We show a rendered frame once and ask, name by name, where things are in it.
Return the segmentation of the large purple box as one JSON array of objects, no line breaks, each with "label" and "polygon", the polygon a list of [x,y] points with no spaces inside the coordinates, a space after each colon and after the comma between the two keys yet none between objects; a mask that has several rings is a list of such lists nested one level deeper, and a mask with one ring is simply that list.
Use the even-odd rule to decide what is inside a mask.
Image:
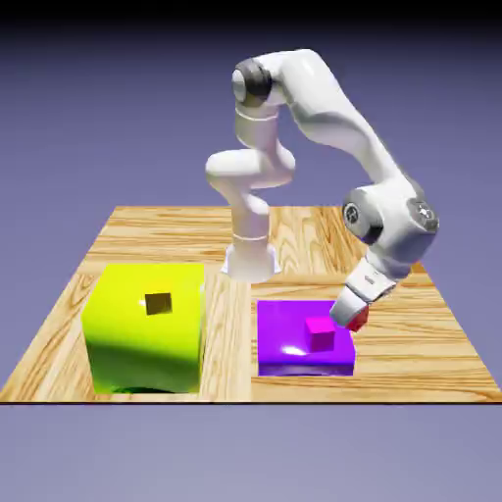
[{"label": "large purple box", "polygon": [[330,351],[310,352],[305,320],[329,317],[329,300],[257,302],[258,375],[260,377],[351,376],[356,350],[349,329],[334,324]]}]

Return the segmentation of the small red cube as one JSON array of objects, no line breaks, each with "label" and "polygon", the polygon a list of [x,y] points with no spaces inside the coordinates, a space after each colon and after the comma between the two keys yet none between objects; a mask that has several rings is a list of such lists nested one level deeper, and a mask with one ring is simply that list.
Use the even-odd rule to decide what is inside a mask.
[{"label": "small red cube", "polygon": [[345,327],[353,332],[357,332],[362,326],[367,323],[368,317],[369,306],[365,306],[350,319]]}]

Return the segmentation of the small magenta cube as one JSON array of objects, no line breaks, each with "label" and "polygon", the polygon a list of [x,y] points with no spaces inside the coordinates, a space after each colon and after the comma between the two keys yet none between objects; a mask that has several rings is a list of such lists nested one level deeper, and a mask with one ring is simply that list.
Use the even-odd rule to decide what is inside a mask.
[{"label": "small magenta cube", "polygon": [[330,317],[309,317],[305,320],[305,329],[310,352],[333,349],[335,326]]}]

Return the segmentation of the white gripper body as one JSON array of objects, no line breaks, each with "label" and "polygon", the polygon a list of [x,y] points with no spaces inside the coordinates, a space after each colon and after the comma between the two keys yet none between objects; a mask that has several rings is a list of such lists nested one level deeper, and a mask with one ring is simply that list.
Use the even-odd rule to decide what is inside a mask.
[{"label": "white gripper body", "polygon": [[339,326],[348,326],[368,304],[348,286],[344,286],[333,303],[329,315]]}]

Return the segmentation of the large yellow box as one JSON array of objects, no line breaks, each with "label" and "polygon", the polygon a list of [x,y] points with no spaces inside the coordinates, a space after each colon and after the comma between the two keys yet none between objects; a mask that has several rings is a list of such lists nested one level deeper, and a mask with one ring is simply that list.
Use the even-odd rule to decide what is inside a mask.
[{"label": "large yellow box", "polygon": [[[199,390],[205,349],[205,270],[200,263],[109,264],[81,323],[100,394]],[[172,311],[148,316],[144,296],[170,292]]]}]

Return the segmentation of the small olive cube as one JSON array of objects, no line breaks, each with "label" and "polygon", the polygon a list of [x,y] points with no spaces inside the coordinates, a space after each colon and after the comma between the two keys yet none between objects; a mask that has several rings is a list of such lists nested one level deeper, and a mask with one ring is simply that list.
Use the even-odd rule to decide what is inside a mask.
[{"label": "small olive cube", "polygon": [[170,292],[148,293],[144,298],[148,316],[167,314],[172,311],[172,295]]}]

